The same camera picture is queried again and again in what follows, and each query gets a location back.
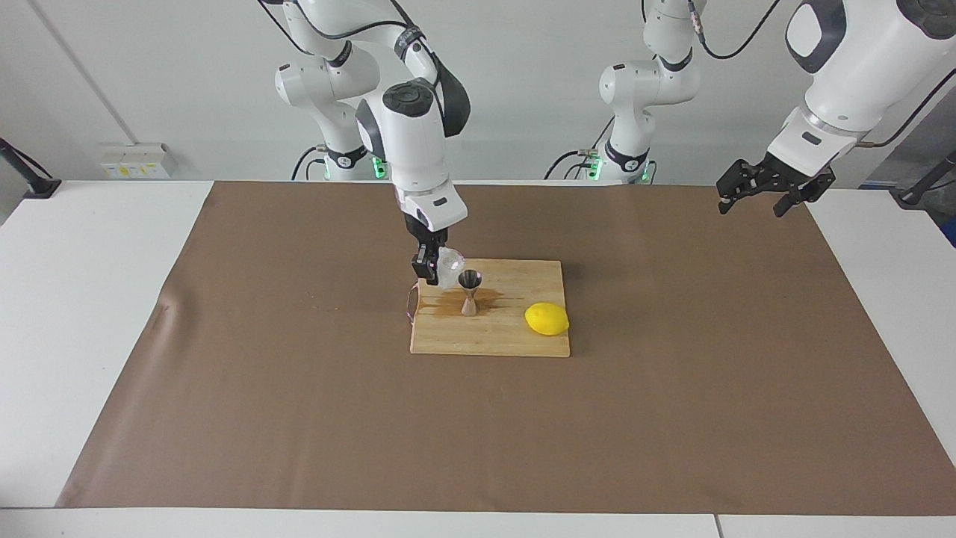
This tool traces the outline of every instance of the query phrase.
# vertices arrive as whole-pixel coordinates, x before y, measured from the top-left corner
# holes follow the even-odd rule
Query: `white table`
[[[51,200],[25,201],[0,227],[0,505],[37,507],[0,510],[0,535],[718,536],[709,514],[40,509],[54,504],[210,187],[69,183]],[[811,209],[956,460],[956,250],[884,192],[832,191]],[[956,518],[719,523],[726,538],[956,536]]]

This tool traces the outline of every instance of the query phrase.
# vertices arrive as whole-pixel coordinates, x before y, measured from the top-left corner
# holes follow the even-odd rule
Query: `brown paper table covering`
[[[461,194],[450,246],[562,261],[572,358],[409,354],[388,186],[217,183],[58,505],[956,514],[804,208]]]

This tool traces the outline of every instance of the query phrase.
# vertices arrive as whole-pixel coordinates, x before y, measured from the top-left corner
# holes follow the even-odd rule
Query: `wooden cutting board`
[[[478,315],[462,315],[465,290],[461,287],[443,290],[420,280],[412,353],[571,356],[567,331],[542,336],[525,323],[525,310],[534,303],[565,306],[560,261],[470,258],[467,269],[482,274],[482,285],[475,293]]]

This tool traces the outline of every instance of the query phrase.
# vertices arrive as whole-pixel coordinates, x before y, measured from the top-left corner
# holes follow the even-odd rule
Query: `yellow lemon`
[[[555,336],[568,330],[568,312],[554,303],[535,303],[525,310],[525,321],[534,332]]]

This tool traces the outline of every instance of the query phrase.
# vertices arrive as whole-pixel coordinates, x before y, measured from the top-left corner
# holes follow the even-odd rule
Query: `white power outlet box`
[[[162,144],[105,146],[100,165],[111,179],[171,179],[176,161]]]

